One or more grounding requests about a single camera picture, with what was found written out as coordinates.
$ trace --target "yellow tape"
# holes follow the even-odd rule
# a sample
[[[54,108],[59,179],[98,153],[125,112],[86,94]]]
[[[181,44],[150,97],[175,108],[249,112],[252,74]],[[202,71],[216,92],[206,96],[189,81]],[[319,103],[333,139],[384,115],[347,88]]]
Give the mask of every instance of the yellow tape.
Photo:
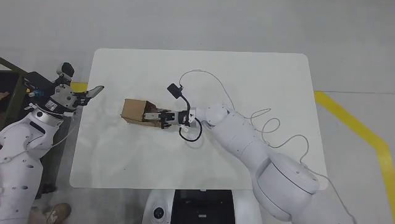
[[[344,110],[324,92],[315,91],[314,95],[317,103],[326,108],[376,150],[378,163],[381,168],[381,173],[383,174],[383,180],[388,195],[389,206],[393,215],[393,221],[395,222],[395,168],[388,144],[349,112]]]
[[[70,87],[74,92],[84,92],[88,89],[88,83],[72,83]]]

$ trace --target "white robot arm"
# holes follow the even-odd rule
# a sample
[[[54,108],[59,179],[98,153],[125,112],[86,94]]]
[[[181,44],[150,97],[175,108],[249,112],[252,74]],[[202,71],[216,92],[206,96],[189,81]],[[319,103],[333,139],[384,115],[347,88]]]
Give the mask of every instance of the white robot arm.
[[[203,125],[221,146],[248,168],[252,189],[258,203],[275,218],[293,224],[352,224],[353,221],[319,191],[316,177],[299,162],[268,147],[254,127],[236,111],[223,105],[207,110],[190,108],[182,88],[170,85],[168,90],[182,97],[188,110],[167,114],[167,124],[196,127]]]
[[[34,110],[0,131],[0,223],[27,223],[43,172],[40,158],[55,146],[53,137],[63,116],[72,116],[77,106],[87,105],[104,88],[74,93],[71,65],[62,64],[57,73],[55,82],[36,72],[25,76]]]

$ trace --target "black cable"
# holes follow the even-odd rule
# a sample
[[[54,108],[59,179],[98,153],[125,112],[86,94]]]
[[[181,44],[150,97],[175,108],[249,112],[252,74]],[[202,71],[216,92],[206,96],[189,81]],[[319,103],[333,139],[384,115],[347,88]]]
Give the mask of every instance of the black cable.
[[[195,118],[195,120],[196,120],[196,121],[199,123],[199,125],[200,125],[199,136],[197,136],[196,139],[193,139],[193,140],[192,140],[192,139],[185,138],[185,137],[181,134],[181,127],[180,127],[180,129],[178,130],[178,134],[180,134],[180,136],[181,136],[185,141],[188,141],[188,142],[191,142],[191,143],[196,142],[196,141],[201,137],[202,132],[203,132],[202,123],[201,123],[200,120],[198,120],[197,118]]]
[[[183,98],[183,100],[186,102],[186,110],[188,111],[188,115],[189,115],[189,111],[191,110],[191,105],[189,104],[189,101],[183,96],[180,96],[181,98]]]

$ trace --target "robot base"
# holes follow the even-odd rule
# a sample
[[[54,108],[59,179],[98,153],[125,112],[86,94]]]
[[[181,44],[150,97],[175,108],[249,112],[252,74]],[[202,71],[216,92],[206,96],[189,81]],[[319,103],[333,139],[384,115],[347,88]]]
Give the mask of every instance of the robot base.
[[[153,189],[143,224],[262,224],[259,203],[249,190]]]

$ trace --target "table top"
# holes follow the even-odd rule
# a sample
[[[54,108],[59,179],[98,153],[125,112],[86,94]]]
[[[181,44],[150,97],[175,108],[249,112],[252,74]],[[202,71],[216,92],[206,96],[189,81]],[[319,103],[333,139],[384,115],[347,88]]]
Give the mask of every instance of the table top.
[[[265,134],[271,144],[279,145],[295,134],[306,136],[310,150],[304,162],[326,175],[305,55],[99,49],[94,54],[88,88],[105,88],[83,109],[70,184],[77,188],[252,189],[247,168],[205,131],[199,141],[188,143],[179,137],[176,127],[142,127],[127,124],[120,117],[127,98],[184,110],[185,103],[174,99],[167,86],[178,84],[183,73],[194,69],[217,76],[236,110],[245,116],[271,108],[254,120],[259,128],[270,118],[281,120],[277,131]],[[220,83],[206,73],[192,72],[181,83],[191,106],[230,106]],[[275,126],[271,123],[267,129]],[[306,142],[295,138],[277,151],[299,160]],[[321,189],[326,188],[327,182],[319,180]]]

